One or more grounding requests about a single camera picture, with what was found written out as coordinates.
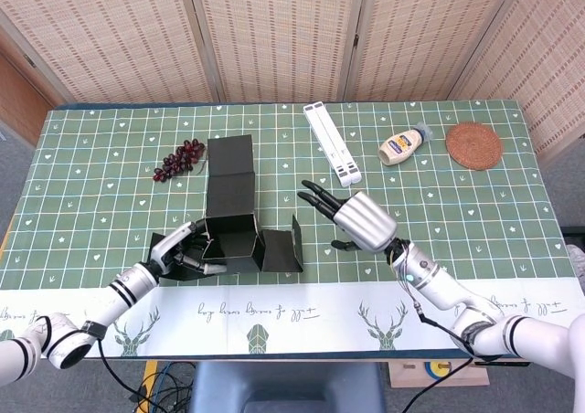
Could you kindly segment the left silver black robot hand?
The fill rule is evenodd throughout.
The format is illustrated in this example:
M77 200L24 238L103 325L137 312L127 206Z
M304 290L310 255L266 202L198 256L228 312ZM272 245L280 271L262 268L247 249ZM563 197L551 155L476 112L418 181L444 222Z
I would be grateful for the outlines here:
M210 244L204 218L181 225L168 236L157 233L151 239L146 265L158 278L194 281L228 272L228 267L196 258L194 250L203 252Z

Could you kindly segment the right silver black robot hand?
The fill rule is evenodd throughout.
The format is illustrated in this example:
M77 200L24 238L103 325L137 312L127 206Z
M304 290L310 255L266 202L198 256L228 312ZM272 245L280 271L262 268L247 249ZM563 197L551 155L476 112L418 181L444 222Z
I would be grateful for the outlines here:
M333 240L333 248L378 254L386 251L396 238L396 221L365 192L359 191L347 199L339 199L312 181L303 180L302 185L313 194L298 192L298 197L350 237L346 242Z

